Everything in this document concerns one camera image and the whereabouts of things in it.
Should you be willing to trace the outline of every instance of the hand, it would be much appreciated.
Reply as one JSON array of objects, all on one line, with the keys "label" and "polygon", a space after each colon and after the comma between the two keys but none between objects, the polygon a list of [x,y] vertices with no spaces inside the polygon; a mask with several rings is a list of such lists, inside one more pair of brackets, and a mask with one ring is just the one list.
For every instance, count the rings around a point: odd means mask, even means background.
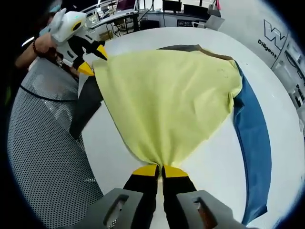
[{"label": "hand", "polygon": [[80,73],[73,67],[70,68],[70,72],[72,74],[74,74],[75,76],[79,77],[80,76]]},{"label": "hand", "polygon": [[35,47],[38,52],[46,53],[50,48],[56,48],[56,44],[52,41],[51,34],[48,32],[36,39]]}]

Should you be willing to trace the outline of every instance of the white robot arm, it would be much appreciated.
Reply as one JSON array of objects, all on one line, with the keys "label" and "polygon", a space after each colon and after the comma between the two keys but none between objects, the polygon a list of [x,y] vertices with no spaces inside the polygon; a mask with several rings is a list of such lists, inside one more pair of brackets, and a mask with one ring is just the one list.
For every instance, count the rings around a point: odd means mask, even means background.
[{"label": "white robot arm", "polygon": [[86,14],[82,12],[62,9],[57,12],[50,23],[50,33],[57,44],[57,51],[63,55],[63,62],[74,67],[77,71],[89,76],[94,72],[86,61],[82,58],[85,48],[86,53],[107,60],[104,49],[105,42],[95,41],[85,30],[84,25]]}]

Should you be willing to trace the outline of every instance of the computer monitor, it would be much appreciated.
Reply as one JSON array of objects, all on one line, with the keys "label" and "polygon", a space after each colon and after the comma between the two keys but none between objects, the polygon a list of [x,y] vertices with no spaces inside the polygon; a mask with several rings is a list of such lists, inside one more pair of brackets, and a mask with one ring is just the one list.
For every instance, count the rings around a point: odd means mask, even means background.
[{"label": "computer monitor", "polygon": [[181,2],[180,1],[168,1],[163,0],[163,10],[170,10],[174,12],[181,11]]},{"label": "computer monitor", "polygon": [[205,20],[208,20],[210,18],[210,15],[208,14],[208,8],[201,6],[184,4],[183,14],[191,15]]},{"label": "computer monitor", "polygon": [[135,9],[136,0],[118,0],[116,11]]}]

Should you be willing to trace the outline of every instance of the bracelet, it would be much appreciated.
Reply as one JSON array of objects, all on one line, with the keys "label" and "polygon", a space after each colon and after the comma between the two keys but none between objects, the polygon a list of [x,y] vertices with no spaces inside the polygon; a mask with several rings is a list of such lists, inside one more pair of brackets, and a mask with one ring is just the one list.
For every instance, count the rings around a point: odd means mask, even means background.
[{"label": "bracelet", "polygon": [[44,53],[37,51],[36,46],[35,46],[35,41],[36,41],[36,38],[34,39],[33,45],[32,45],[32,46],[33,46],[34,53],[35,53],[37,56],[39,56],[39,57],[43,57],[43,56],[44,56]]}]

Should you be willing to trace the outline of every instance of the desk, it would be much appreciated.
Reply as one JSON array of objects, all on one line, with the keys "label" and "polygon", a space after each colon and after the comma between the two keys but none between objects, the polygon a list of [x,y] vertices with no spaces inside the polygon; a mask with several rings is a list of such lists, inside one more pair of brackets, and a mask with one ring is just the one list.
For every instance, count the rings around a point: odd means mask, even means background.
[{"label": "desk", "polygon": [[[218,31],[187,27],[145,30],[111,40],[105,49],[112,56],[177,44],[199,44],[215,53],[232,56],[252,86],[269,132],[272,174],[268,212],[249,226],[272,228],[288,213],[305,173],[304,139],[292,101],[261,59],[240,42]],[[104,102],[84,128],[82,137],[92,171],[104,194],[115,187],[123,187],[132,171],[144,164],[128,151]],[[198,190],[210,192],[233,210],[237,221],[242,220],[246,200],[245,173],[232,116],[182,163],[181,168]],[[166,228],[164,217],[162,193],[159,192],[151,228]]]},{"label": "desk", "polygon": [[139,31],[138,15],[139,15],[139,13],[137,11],[132,11],[132,12],[128,12],[128,13],[116,13],[114,15],[111,15],[108,18],[104,18],[104,19],[100,20],[98,23],[92,25],[90,27],[90,29],[94,30],[101,25],[112,23],[114,20],[119,19],[119,18],[132,18],[134,32],[137,32],[137,31]]}]

